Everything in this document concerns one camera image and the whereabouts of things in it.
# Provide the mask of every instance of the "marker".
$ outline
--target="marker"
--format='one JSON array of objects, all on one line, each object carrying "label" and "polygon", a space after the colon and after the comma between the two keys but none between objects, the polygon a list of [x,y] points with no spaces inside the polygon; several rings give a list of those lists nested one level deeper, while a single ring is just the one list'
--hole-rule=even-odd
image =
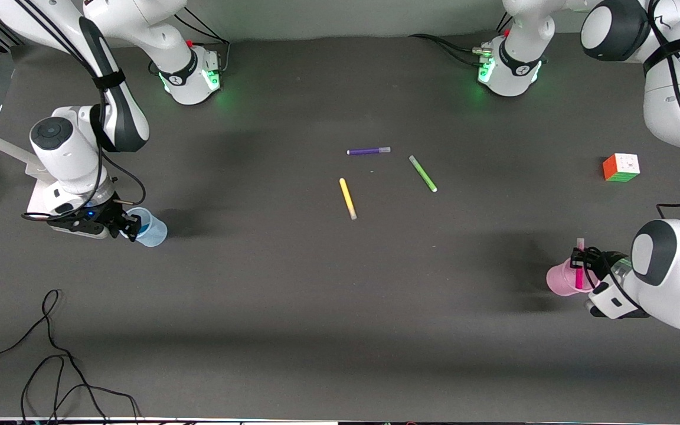
[{"label": "marker", "polygon": [[[577,248],[580,250],[584,250],[584,238],[583,237],[577,237]],[[576,287],[577,289],[584,289],[584,272],[582,269],[577,269],[577,276],[576,276]]]},{"label": "marker", "polygon": [[408,157],[408,161],[411,161],[411,164],[413,164],[414,168],[416,168],[416,171],[419,172],[419,175],[421,175],[421,178],[424,179],[424,183],[429,186],[429,189],[433,192],[437,191],[437,186],[434,185],[434,181],[432,181],[431,178],[427,175],[427,172],[424,171],[424,169],[421,167],[421,164],[416,160],[416,158],[413,157],[413,155]]},{"label": "marker", "polygon": [[351,199],[351,192],[348,191],[348,185],[345,183],[345,178],[340,179],[340,189],[342,189],[342,196],[345,197],[345,205],[348,207],[348,212],[351,215],[351,220],[356,220],[356,209],[353,207],[353,200]]},{"label": "marker", "polygon": [[348,155],[369,155],[370,153],[390,153],[390,147],[370,149],[350,149],[345,151]]}]

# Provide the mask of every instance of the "green led light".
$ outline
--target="green led light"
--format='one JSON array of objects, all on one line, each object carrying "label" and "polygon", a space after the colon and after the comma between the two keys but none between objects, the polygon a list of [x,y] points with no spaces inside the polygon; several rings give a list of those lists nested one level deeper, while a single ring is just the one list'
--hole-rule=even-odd
[{"label": "green led light", "polygon": [[486,68],[486,70],[482,70],[479,73],[479,80],[483,83],[487,83],[489,78],[492,76],[492,71],[495,69],[495,59],[491,57],[489,62],[482,65],[482,67]]},{"label": "green led light", "polygon": [[201,75],[211,91],[219,89],[219,75],[216,71],[201,70]]},{"label": "green led light", "polygon": [[159,79],[162,80],[162,84],[164,84],[164,91],[169,93],[169,87],[167,87],[167,81],[164,80],[162,73],[159,73]]},{"label": "green led light", "polygon": [[532,83],[537,80],[537,76],[540,74],[540,68],[542,67],[542,60],[537,64],[537,69],[534,71],[534,76],[531,77]]}]

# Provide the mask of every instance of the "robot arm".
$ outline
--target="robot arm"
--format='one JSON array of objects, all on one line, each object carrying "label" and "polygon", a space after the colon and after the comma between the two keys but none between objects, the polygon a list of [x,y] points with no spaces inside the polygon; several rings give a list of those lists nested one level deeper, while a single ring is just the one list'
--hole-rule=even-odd
[{"label": "robot arm", "polygon": [[[0,19],[25,38],[76,56],[97,85],[105,87],[103,130],[108,137],[105,148],[135,152],[145,145],[149,137],[146,116],[130,94],[102,32],[82,16],[72,2],[0,0]],[[93,116],[95,125],[100,111],[85,108],[86,113],[80,118],[89,122]]]},{"label": "robot arm", "polygon": [[[644,64],[645,123],[680,147],[680,0],[604,0],[581,33],[598,60]],[[601,253],[588,267],[601,283],[589,293],[593,315],[657,318],[680,330],[680,220],[655,220],[637,233],[632,257]]]},{"label": "robot arm", "polygon": [[680,148],[680,51],[653,56],[663,51],[661,44],[680,41],[680,0],[605,0],[586,18],[581,41],[594,59],[645,65],[645,123],[655,137]]},{"label": "robot arm", "polygon": [[537,79],[542,54],[555,35],[558,11],[588,11],[600,0],[503,0],[514,23],[508,35],[499,35],[482,44],[491,48],[494,59],[481,71],[478,81],[501,96],[523,94]]},{"label": "robot arm", "polygon": [[589,293],[591,314],[652,316],[680,330],[680,220],[655,220],[637,233],[632,257],[604,252],[588,264],[600,283]]},{"label": "robot arm", "polygon": [[148,140],[149,127],[102,32],[70,0],[0,0],[0,17],[24,37],[75,57],[102,97],[92,107],[57,108],[32,127],[31,146],[49,178],[38,178],[22,216],[88,237],[122,231],[135,240],[140,220],[125,214],[122,205],[130,202],[114,191],[102,148],[135,152]]},{"label": "robot arm", "polygon": [[121,38],[148,54],[165,90],[181,104],[199,104],[219,89],[219,57],[189,47],[175,27],[164,24],[187,0],[86,0],[83,13],[107,37]]}]

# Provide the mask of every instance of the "pink plastic cup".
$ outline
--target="pink plastic cup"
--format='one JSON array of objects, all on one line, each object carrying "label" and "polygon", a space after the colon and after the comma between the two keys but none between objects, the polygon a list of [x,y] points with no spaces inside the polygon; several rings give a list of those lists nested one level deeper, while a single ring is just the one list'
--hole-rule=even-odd
[{"label": "pink plastic cup", "polygon": [[[567,259],[563,264],[553,267],[547,271],[547,286],[550,290],[560,296],[570,296],[575,293],[588,293],[593,290],[591,283],[584,278],[582,289],[576,288],[576,270],[570,268],[571,259]],[[597,278],[593,272],[589,272],[589,276],[593,278],[593,282],[597,283]]]}]

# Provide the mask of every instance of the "cup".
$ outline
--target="cup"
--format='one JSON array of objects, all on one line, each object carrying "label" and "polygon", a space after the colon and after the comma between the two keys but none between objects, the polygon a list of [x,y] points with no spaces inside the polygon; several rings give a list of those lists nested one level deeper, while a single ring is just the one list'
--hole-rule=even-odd
[{"label": "cup", "polygon": [[[570,296],[575,293],[588,293],[593,290],[593,286],[589,283],[586,275],[583,276],[582,289],[576,288],[576,272],[577,269],[570,267],[571,259],[567,259],[562,264],[553,267],[547,271],[547,286],[550,290],[560,296]],[[599,282],[593,272],[589,272],[589,276],[593,282]]]},{"label": "cup", "polygon": [[164,224],[164,221],[154,217],[151,211],[135,207],[130,208],[127,211],[127,215],[137,215],[140,217],[140,232],[135,237],[136,242],[140,242],[147,247],[156,247],[167,238],[167,225]]}]

